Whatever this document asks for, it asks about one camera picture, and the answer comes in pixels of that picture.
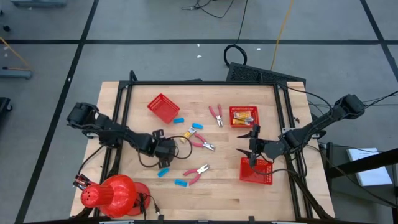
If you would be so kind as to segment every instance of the red plastic basket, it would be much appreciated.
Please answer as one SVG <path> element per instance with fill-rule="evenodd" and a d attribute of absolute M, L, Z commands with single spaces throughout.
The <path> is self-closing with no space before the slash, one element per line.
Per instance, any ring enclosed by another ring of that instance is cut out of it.
<path fill-rule="evenodd" d="M 147 107 L 162 121 L 169 124 L 176 117 L 180 108 L 165 95 L 159 94 Z"/>
<path fill-rule="evenodd" d="M 241 111 L 250 111 L 251 115 L 254 118 L 254 121 L 251 122 L 250 125 L 244 124 L 232 124 L 232 120 L 234 119 L 234 112 L 241 112 Z M 254 124 L 259 124 L 259 113 L 257 110 L 257 106 L 230 106 L 229 107 L 229 123 L 232 128 L 252 128 Z"/>
<path fill-rule="evenodd" d="M 265 160 L 258 159 L 254 169 L 263 173 L 272 172 L 272 164 Z M 272 185 L 272 174 L 261 175 L 255 173 L 250 168 L 249 159 L 246 157 L 241 158 L 241 173 L 239 175 L 239 179 L 252 183 Z"/>

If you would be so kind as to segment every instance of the yellow cable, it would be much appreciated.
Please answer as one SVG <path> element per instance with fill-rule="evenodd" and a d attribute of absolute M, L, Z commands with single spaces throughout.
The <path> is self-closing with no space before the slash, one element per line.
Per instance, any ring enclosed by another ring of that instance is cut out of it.
<path fill-rule="evenodd" d="M 9 69 L 11 69 L 11 70 L 30 70 L 30 71 L 32 71 L 32 68 L 29 66 L 29 64 L 25 61 L 24 58 L 22 58 L 14 49 L 12 49 L 12 47 L 11 47 L 2 37 L 0 37 L 0 40 L 12 51 L 12 53 L 14 53 L 14 55 L 17 56 L 17 57 L 19 58 L 19 60 L 21 60 L 21 61 L 25 64 L 25 66 L 28 68 L 28 69 L 24 69 L 24 68 L 9 68 Z"/>
<path fill-rule="evenodd" d="M 280 40 L 280 37 L 282 36 L 282 32 L 284 31 L 287 18 L 289 17 L 289 14 L 290 14 L 290 12 L 292 10 L 292 6 L 293 6 L 293 0 L 290 0 L 289 9 L 286 12 L 285 19 L 284 19 L 284 21 L 282 23 L 282 26 L 280 27 L 278 38 L 276 39 L 276 44 L 275 44 L 275 49 L 274 49 L 274 56 L 272 57 L 272 63 L 271 63 L 270 70 L 272 70 L 272 68 L 274 67 L 274 62 L 275 62 L 275 58 L 276 58 L 276 52 L 278 51 L 279 40 Z"/>

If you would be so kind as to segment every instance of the pliers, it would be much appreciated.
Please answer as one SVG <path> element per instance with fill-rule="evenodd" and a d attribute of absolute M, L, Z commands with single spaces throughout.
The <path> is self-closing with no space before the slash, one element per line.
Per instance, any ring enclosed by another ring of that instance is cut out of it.
<path fill-rule="evenodd" d="M 198 173 L 197 176 L 189 182 L 189 186 L 191 186 L 192 184 L 194 184 L 196 181 L 199 180 L 199 178 L 201 177 L 201 173 L 203 173 L 204 171 L 208 170 L 209 168 L 210 168 L 209 164 L 206 164 L 206 165 L 202 166 L 201 168 L 199 168 L 197 170 L 196 169 L 188 170 L 185 173 L 183 173 L 183 175 L 192 174 L 194 172 Z"/>
<path fill-rule="evenodd" d="M 223 120 L 221 119 L 221 117 L 223 116 L 223 109 L 221 109 L 221 105 L 220 104 L 217 105 L 217 107 L 218 107 L 218 114 L 219 115 L 216 115 L 216 113 L 214 113 L 214 110 L 213 110 L 213 108 L 211 106 L 209 106 L 209 110 L 210 110 L 211 115 L 213 115 L 213 117 L 217 119 L 217 124 L 221 128 L 223 126 Z"/>
<path fill-rule="evenodd" d="M 206 142 L 206 139 L 205 139 L 204 137 L 202 137 L 200 134 L 195 134 L 195 136 L 196 136 L 198 139 L 200 139 L 203 143 L 191 142 L 193 146 L 196 146 L 196 147 L 205 147 L 205 148 L 207 148 L 207 149 L 209 149 L 209 150 L 212 150 L 212 151 L 216 150 L 216 147 L 214 147 L 214 145 L 212 145 L 212 144 L 207 143 L 207 142 Z"/>

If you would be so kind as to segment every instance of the red lamp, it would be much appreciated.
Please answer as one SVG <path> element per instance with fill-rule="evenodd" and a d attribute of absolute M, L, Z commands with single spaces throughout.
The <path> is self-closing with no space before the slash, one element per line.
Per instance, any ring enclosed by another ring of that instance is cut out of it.
<path fill-rule="evenodd" d="M 101 185 L 87 181 L 86 177 L 79 176 L 76 181 L 81 183 L 86 179 L 87 187 L 83 189 L 80 200 L 88 208 L 98 207 L 106 216 L 111 218 L 124 215 L 139 215 L 139 205 L 135 204 L 139 193 L 146 194 L 144 205 L 150 204 L 150 192 L 146 185 L 133 182 L 126 175 L 115 175 L 106 179 Z"/>

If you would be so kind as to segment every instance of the red lamp shade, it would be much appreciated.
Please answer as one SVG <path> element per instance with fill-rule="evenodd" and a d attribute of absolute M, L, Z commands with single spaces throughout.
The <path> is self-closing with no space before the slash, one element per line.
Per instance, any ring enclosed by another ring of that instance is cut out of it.
<path fill-rule="evenodd" d="M 88 208 L 99 207 L 106 216 L 117 218 L 132 209 L 136 197 L 136 186 L 132 179 L 126 175 L 115 175 L 101 185 L 89 185 L 81 193 L 80 200 Z"/>

